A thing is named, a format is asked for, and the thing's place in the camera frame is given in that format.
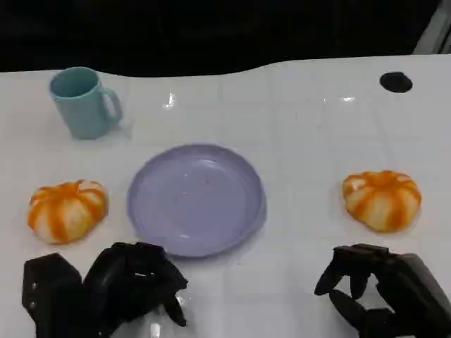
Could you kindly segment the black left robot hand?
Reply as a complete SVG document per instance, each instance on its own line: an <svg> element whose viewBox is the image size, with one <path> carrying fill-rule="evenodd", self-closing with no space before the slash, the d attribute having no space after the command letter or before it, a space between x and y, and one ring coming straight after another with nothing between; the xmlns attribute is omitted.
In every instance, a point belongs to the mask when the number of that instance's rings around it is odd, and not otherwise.
<svg viewBox="0 0 451 338"><path fill-rule="evenodd" d="M176 294L188 281L160 246L116 242L104 249L83 280L90 317L99 337L162 307L178 326L187 320Z"/></svg>

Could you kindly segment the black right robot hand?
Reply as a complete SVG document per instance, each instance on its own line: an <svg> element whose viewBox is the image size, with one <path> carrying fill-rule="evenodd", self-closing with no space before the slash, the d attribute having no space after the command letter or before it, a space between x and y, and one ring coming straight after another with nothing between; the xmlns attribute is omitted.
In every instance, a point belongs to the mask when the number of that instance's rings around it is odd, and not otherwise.
<svg viewBox="0 0 451 338"><path fill-rule="evenodd" d="M386 308L366 309L358 302L372 275ZM337 246L314 293L328 295L360 337L450 336L450 301L415 253L370 244Z"/></svg>

